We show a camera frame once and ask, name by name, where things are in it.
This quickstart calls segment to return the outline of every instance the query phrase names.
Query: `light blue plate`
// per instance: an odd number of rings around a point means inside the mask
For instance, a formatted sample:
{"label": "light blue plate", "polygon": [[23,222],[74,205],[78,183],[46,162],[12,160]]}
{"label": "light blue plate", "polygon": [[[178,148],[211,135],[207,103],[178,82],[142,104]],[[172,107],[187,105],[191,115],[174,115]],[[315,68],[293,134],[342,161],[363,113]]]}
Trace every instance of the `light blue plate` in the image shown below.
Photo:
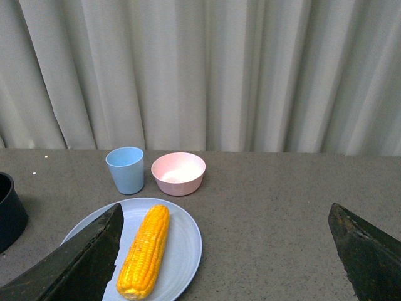
{"label": "light blue plate", "polygon": [[[115,260],[116,269],[107,284],[103,301],[127,301],[115,288],[117,277],[143,218],[150,207],[156,204],[166,205],[170,210],[170,226],[159,277],[154,290],[146,300],[174,301],[192,281],[201,261],[202,237],[196,222],[180,206],[163,199],[134,198],[118,203],[122,205],[124,226],[120,251]],[[102,207],[84,218],[67,234],[62,243],[69,240],[113,205],[114,203]]]}

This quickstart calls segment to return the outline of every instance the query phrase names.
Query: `table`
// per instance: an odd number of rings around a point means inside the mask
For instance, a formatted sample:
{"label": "table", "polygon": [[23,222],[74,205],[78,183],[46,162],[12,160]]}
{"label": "table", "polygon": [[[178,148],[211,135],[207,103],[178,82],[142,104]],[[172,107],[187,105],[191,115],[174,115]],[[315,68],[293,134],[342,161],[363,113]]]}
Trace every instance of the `table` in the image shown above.
{"label": "table", "polygon": [[162,193],[145,152],[145,187],[120,194],[104,150],[0,149],[29,223],[0,255],[0,286],[62,242],[85,216],[128,198],[171,201],[196,220],[199,269],[182,300],[357,300],[328,227],[332,203],[401,240],[401,158],[334,154],[194,152],[206,162],[200,188]]}

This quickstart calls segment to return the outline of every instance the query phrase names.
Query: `corn on the cob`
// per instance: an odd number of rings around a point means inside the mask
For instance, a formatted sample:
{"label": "corn on the cob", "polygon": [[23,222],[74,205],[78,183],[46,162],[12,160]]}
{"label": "corn on the cob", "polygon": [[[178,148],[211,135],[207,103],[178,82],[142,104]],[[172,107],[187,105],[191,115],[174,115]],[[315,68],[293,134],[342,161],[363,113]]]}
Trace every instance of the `corn on the cob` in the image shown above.
{"label": "corn on the cob", "polygon": [[129,300],[141,300],[154,288],[170,223],[169,209],[151,207],[142,221],[117,280],[117,291]]}

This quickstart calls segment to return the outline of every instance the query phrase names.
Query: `white curtain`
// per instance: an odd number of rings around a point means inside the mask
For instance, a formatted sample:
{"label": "white curtain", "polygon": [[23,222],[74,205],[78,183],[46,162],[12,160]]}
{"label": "white curtain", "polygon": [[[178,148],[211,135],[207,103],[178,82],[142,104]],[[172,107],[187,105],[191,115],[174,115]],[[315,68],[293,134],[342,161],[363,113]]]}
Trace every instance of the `white curtain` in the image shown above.
{"label": "white curtain", "polygon": [[401,155],[401,1],[2,0],[0,147]]}

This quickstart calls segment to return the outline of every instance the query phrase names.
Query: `dark container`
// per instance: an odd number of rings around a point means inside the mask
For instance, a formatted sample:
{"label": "dark container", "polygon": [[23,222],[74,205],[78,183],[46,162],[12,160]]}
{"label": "dark container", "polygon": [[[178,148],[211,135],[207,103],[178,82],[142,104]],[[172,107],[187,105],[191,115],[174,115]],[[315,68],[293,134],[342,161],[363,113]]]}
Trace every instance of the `dark container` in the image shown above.
{"label": "dark container", "polygon": [[28,215],[14,190],[14,180],[0,172],[0,253],[23,233]]}

